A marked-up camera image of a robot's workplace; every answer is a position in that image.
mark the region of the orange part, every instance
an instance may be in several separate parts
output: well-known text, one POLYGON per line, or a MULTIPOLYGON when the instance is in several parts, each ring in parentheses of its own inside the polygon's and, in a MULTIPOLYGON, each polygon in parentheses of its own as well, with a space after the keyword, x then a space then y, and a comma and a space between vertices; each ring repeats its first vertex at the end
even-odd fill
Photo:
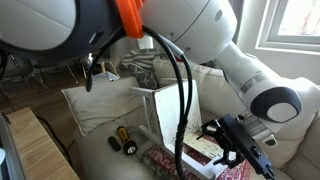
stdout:
POLYGON ((142 38, 142 19, 139 9, 143 5, 142 0, 116 0, 122 24, 127 35, 131 38, 142 38))

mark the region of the wooden surface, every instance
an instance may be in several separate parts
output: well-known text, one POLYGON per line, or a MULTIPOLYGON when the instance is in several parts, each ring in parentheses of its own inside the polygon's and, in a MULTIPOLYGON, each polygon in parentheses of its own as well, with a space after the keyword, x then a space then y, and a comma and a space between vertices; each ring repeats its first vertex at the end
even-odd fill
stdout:
POLYGON ((8 118, 26 179, 79 179, 29 108, 8 118))
MULTIPOLYGON (((2 82, 2 85, 8 93, 15 110, 18 111, 30 107, 35 115, 41 116, 48 121, 60 141, 62 141, 66 147, 70 147, 69 154, 72 159, 73 169, 80 179, 85 180, 78 146, 76 143, 72 144, 74 131, 78 127, 68 103, 61 92, 61 89, 84 85, 85 79, 83 78, 82 71, 80 71, 81 69, 78 71, 75 66, 70 67, 77 77, 79 84, 75 83, 65 67, 60 67, 60 72, 51 73, 50 71, 49 73, 44 73, 47 86, 51 89, 52 93, 45 92, 34 78, 30 78, 28 82, 12 82, 8 80, 2 82)), ((0 112, 4 112, 5 114, 14 112, 1 91, 0 112)), ((43 124, 43 126, 51 136, 46 125, 43 124)), ((59 144, 55 144, 60 151, 64 153, 59 144)))

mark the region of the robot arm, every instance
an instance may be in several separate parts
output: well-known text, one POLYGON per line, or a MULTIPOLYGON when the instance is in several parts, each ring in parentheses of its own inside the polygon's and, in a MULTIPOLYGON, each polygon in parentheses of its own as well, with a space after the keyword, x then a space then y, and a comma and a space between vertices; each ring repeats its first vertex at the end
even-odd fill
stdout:
MULTIPOLYGON (((320 89, 314 83, 284 79, 232 42, 237 22, 228 1, 146 0, 141 16, 146 26, 179 46, 193 62, 214 60, 247 109, 271 133, 320 109, 320 89)), ((0 24, 1 49, 39 61, 84 56, 110 41, 122 26, 117 6, 110 0, 1 0, 0 24)), ((235 131, 229 131, 229 119, 215 126, 237 142, 235 131)), ((255 128, 242 125, 247 132, 255 128)), ((250 135, 263 140, 270 133, 250 135)), ((250 147, 241 151, 246 157, 255 154, 250 147)))

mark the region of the white couch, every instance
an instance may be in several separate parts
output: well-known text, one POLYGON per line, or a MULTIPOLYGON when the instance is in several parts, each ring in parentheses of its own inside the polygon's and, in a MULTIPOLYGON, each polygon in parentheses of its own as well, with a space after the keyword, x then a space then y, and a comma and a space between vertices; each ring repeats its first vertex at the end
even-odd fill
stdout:
MULTIPOLYGON (((179 68, 186 77, 184 67, 179 65, 179 68)), ((154 71, 157 79, 175 77, 169 61, 154 60, 154 71)), ((245 110, 220 70, 196 65, 192 66, 192 71, 197 82, 203 122, 227 113, 236 116, 245 110)), ((86 93, 84 87, 63 90, 79 124, 75 139, 89 180, 154 179, 154 172, 137 156, 114 152, 107 142, 109 136, 116 137, 118 126, 144 123, 140 99, 128 91, 133 86, 138 86, 138 82, 130 77, 115 82, 97 80, 90 93, 86 93)), ((320 178, 318 119, 319 113, 316 113, 305 117, 299 124, 282 129, 275 135, 279 145, 273 149, 260 144, 272 161, 278 179, 320 178)), ((263 177, 251 170, 250 179, 263 177)))

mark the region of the wire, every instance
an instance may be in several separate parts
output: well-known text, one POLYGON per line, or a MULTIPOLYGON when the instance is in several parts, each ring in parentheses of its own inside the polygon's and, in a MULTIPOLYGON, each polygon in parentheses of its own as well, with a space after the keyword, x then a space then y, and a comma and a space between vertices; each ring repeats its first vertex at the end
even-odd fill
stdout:
POLYGON ((175 164, 176 164, 176 170, 178 173, 178 176, 181 180, 185 179, 183 166, 182 166, 182 150, 183 150, 183 138, 185 134, 185 129, 188 124, 188 114, 191 107, 192 102, 192 74, 191 69, 188 63, 188 60, 184 54, 181 55, 181 59, 183 60, 184 65, 186 66, 187 71, 187 77, 188 77, 188 100, 187 100, 187 106, 186 110, 184 111, 184 91, 183 91, 183 84, 182 84, 182 78, 179 71, 179 68, 177 66, 177 62, 175 60, 175 57, 170 50, 170 48, 167 46, 167 44, 163 41, 163 39, 153 30, 151 30, 148 27, 143 26, 143 31, 148 33, 152 38, 154 38, 164 49, 164 51, 167 53, 171 64, 173 66, 174 72, 176 74, 177 83, 178 83, 178 89, 179 89, 179 98, 180 98, 180 120, 177 127, 177 133, 176 133, 176 144, 175 144, 175 164))
MULTIPOLYGON (((174 73, 177 78, 177 84, 178 84, 178 91, 179 91, 179 101, 180 101, 180 116, 179 116, 179 124, 177 127, 177 138, 176 138, 176 147, 175 147, 175 161, 176 161, 176 169, 179 175, 180 179, 185 179, 183 166, 182 166, 182 149, 183 149, 183 138, 185 134, 185 129, 188 123, 188 114, 191 107, 192 102, 192 74, 190 70, 190 66, 188 64, 188 60, 186 56, 183 54, 181 55, 181 59, 183 60, 184 65, 186 66, 187 70, 187 76, 188 76, 188 100, 186 109, 184 109, 184 90, 183 90, 183 84, 182 84, 182 78, 181 74, 175 59, 175 56, 173 55, 171 49, 168 47, 168 45, 163 41, 163 39, 160 37, 158 33, 153 31, 152 29, 143 26, 143 31, 150 35, 154 40, 156 40, 160 46, 163 48, 163 50, 166 52, 166 54, 169 57, 169 60, 171 61, 174 73)), ((99 58, 103 55, 104 51, 108 49, 112 44, 117 42, 119 39, 125 37, 125 31, 123 28, 120 28, 115 35, 111 38, 111 40, 102 47, 100 53, 96 56, 96 58, 93 60, 89 71, 88 71, 88 79, 86 84, 86 89, 88 92, 92 89, 92 83, 93 83, 93 70, 95 66, 98 63, 99 58)))
POLYGON ((176 133, 176 141, 175 141, 175 164, 176 164, 176 169, 177 173, 180 179, 185 179, 184 176, 184 171, 183 171, 183 166, 182 166, 182 151, 183 151, 183 139, 185 135, 185 130, 188 124, 188 115, 189 111, 191 108, 191 103, 192 103, 192 94, 193 94, 193 87, 192 87, 192 74, 191 74, 191 69, 187 60, 187 57, 183 54, 180 56, 182 59, 186 71, 187 71, 187 78, 188 78, 188 100, 187 100, 187 105, 186 105, 186 110, 184 112, 183 119, 179 122, 178 128, 177 128, 177 133, 176 133))
POLYGON ((176 59, 175 59, 172 51, 168 47, 168 45, 162 40, 162 38, 160 37, 159 34, 157 34, 155 31, 153 31, 152 29, 150 29, 150 28, 148 28, 146 26, 142 26, 142 29, 143 29, 144 32, 149 34, 153 39, 155 39, 160 44, 160 46, 163 48, 163 50, 168 55, 169 60, 171 61, 174 73, 175 73, 176 78, 177 78, 179 99, 180 99, 180 121, 181 121, 183 119, 183 116, 184 116, 184 93, 183 93, 182 78, 181 78, 181 74, 180 74, 176 59))
POLYGON ((47 127, 49 128, 52 136, 54 137, 54 139, 58 142, 58 144, 61 146, 61 148, 63 149, 63 151, 65 152, 66 156, 67 156, 67 160, 70 164, 70 166, 72 167, 72 159, 70 157, 70 154, 67 150, 67 148, 63 145, 63 143, 60 141, 60 139, 57 137, 57 135, 55 134, 55 132, 53 131, 52 127, 50 126, 50 124, 48 123, 48 121, 46 121, 44 118, 40 117, 40 116, 36 116, 37 119, 39 119, 41 122, 45 123, 47 125, 47 127))
POLYGON ((123 27, 119 28, 116 33, 113 35, 113 37, 108 41, 104 46, 102 46, 99 54, 94 58, 92 61, 92 64, 89 68, 88 74, 87 74, 87 83, 86 83, 86 90, 87 92, 90 92, 92 89, 93 84, 93 70, 95 69, 96 65, 98 64, 98 61, 100 57, 104 54, 104 52, 115 42, 118 40, 124 38, 126 36, 125 30, 123 27))

